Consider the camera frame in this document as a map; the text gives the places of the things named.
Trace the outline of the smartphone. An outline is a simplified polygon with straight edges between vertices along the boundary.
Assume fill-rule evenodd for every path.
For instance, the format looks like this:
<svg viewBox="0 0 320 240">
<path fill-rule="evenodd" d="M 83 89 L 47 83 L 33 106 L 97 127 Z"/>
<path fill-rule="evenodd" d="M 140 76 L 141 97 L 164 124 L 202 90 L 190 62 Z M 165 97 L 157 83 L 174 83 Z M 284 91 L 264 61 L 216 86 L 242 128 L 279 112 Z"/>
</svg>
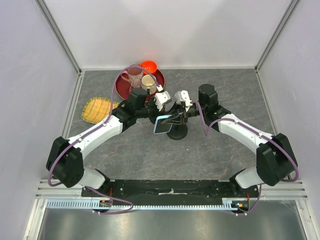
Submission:
<svg viewBox="0 0 320 240">
<path fill-rule="evenodd" d="M 153 133 L 156 135 L 168 133 L 171 130 L 173 125 L 168 120 L 168 118 L 170 118 L 171 116 L 172 116 L 171 114 L 158 116 L 155 119 Z"/>
</svg>

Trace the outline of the black phone stand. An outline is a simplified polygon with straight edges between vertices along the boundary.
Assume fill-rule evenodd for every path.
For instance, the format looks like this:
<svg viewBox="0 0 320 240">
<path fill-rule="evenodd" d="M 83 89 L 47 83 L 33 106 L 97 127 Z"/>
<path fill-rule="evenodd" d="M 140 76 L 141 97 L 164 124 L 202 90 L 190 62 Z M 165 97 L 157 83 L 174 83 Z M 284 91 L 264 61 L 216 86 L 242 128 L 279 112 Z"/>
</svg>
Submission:
<svg viewBox="0 0 320 240">
<path fill-rule="evenodd" d="M 171 130 L 166 134 L 170 139 L 179 141 L 185 138 L 187 136 L 187 133 L 188 133 L 187 124 L 181 124 L 181 125 L 173 124 L 171 127 Z"/>
</svg>

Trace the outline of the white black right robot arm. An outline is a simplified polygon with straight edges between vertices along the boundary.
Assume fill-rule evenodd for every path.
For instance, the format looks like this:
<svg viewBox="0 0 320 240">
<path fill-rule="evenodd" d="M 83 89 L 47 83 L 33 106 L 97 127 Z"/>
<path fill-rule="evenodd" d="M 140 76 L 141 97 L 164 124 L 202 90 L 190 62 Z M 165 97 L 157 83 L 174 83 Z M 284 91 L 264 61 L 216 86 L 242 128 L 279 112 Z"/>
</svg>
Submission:
<svg viewBox="0 0 320 240">
<path fill-rule="evenodd" d="M 198 99 L 192 101 L 186 90 L 174 95 L 174 105 L 155 120 L 154 134 L 167 134 L 172 140 L 181 140 L 188 133 L 187 120 L 200 117 L 204 134 L 211 129 L 237 140 L 256 156 L 256 165 L 241 170 L 231 178 L 229 191 L 235 197 L 242 196 L 247 188 L 266 184 L 275 186 L 289 182 L 288 175 L 299 177 L 298 163 L 289 139 L 282 133 L 273 135 L 240 120 L 219 104 L 218 93 L 211 84 L 198 88 Z"/>
</svg>

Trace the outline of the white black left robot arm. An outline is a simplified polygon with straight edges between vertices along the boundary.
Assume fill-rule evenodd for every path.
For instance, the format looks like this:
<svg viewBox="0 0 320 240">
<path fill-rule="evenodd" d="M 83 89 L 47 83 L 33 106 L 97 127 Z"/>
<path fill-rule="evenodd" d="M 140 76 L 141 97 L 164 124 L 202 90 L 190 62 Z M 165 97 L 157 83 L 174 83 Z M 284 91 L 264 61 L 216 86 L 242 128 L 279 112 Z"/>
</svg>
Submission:
<svg viewBox="0 0 320 240">
<path fill-rule="evenodd" d="M 134 89 L 127 100 L 123 100 L 102 121 L 86 131 L 65 139 L 56 138 L 46 163 L 49 171 L 48 184 L 53 187 L 52 177 L 67 188 L 75 185 L 88 186 L 99 197 L 110 191 L 108 178 L 99 170 L 86 168 L 84 159 L 110 138 L 133 126 L 137 119 L 148 118 L 153 123 L 164 113 L 165 104 L 171 101 L 167 91 L 162 90 L 150 97 L 142 88 Z"/>
</svg>

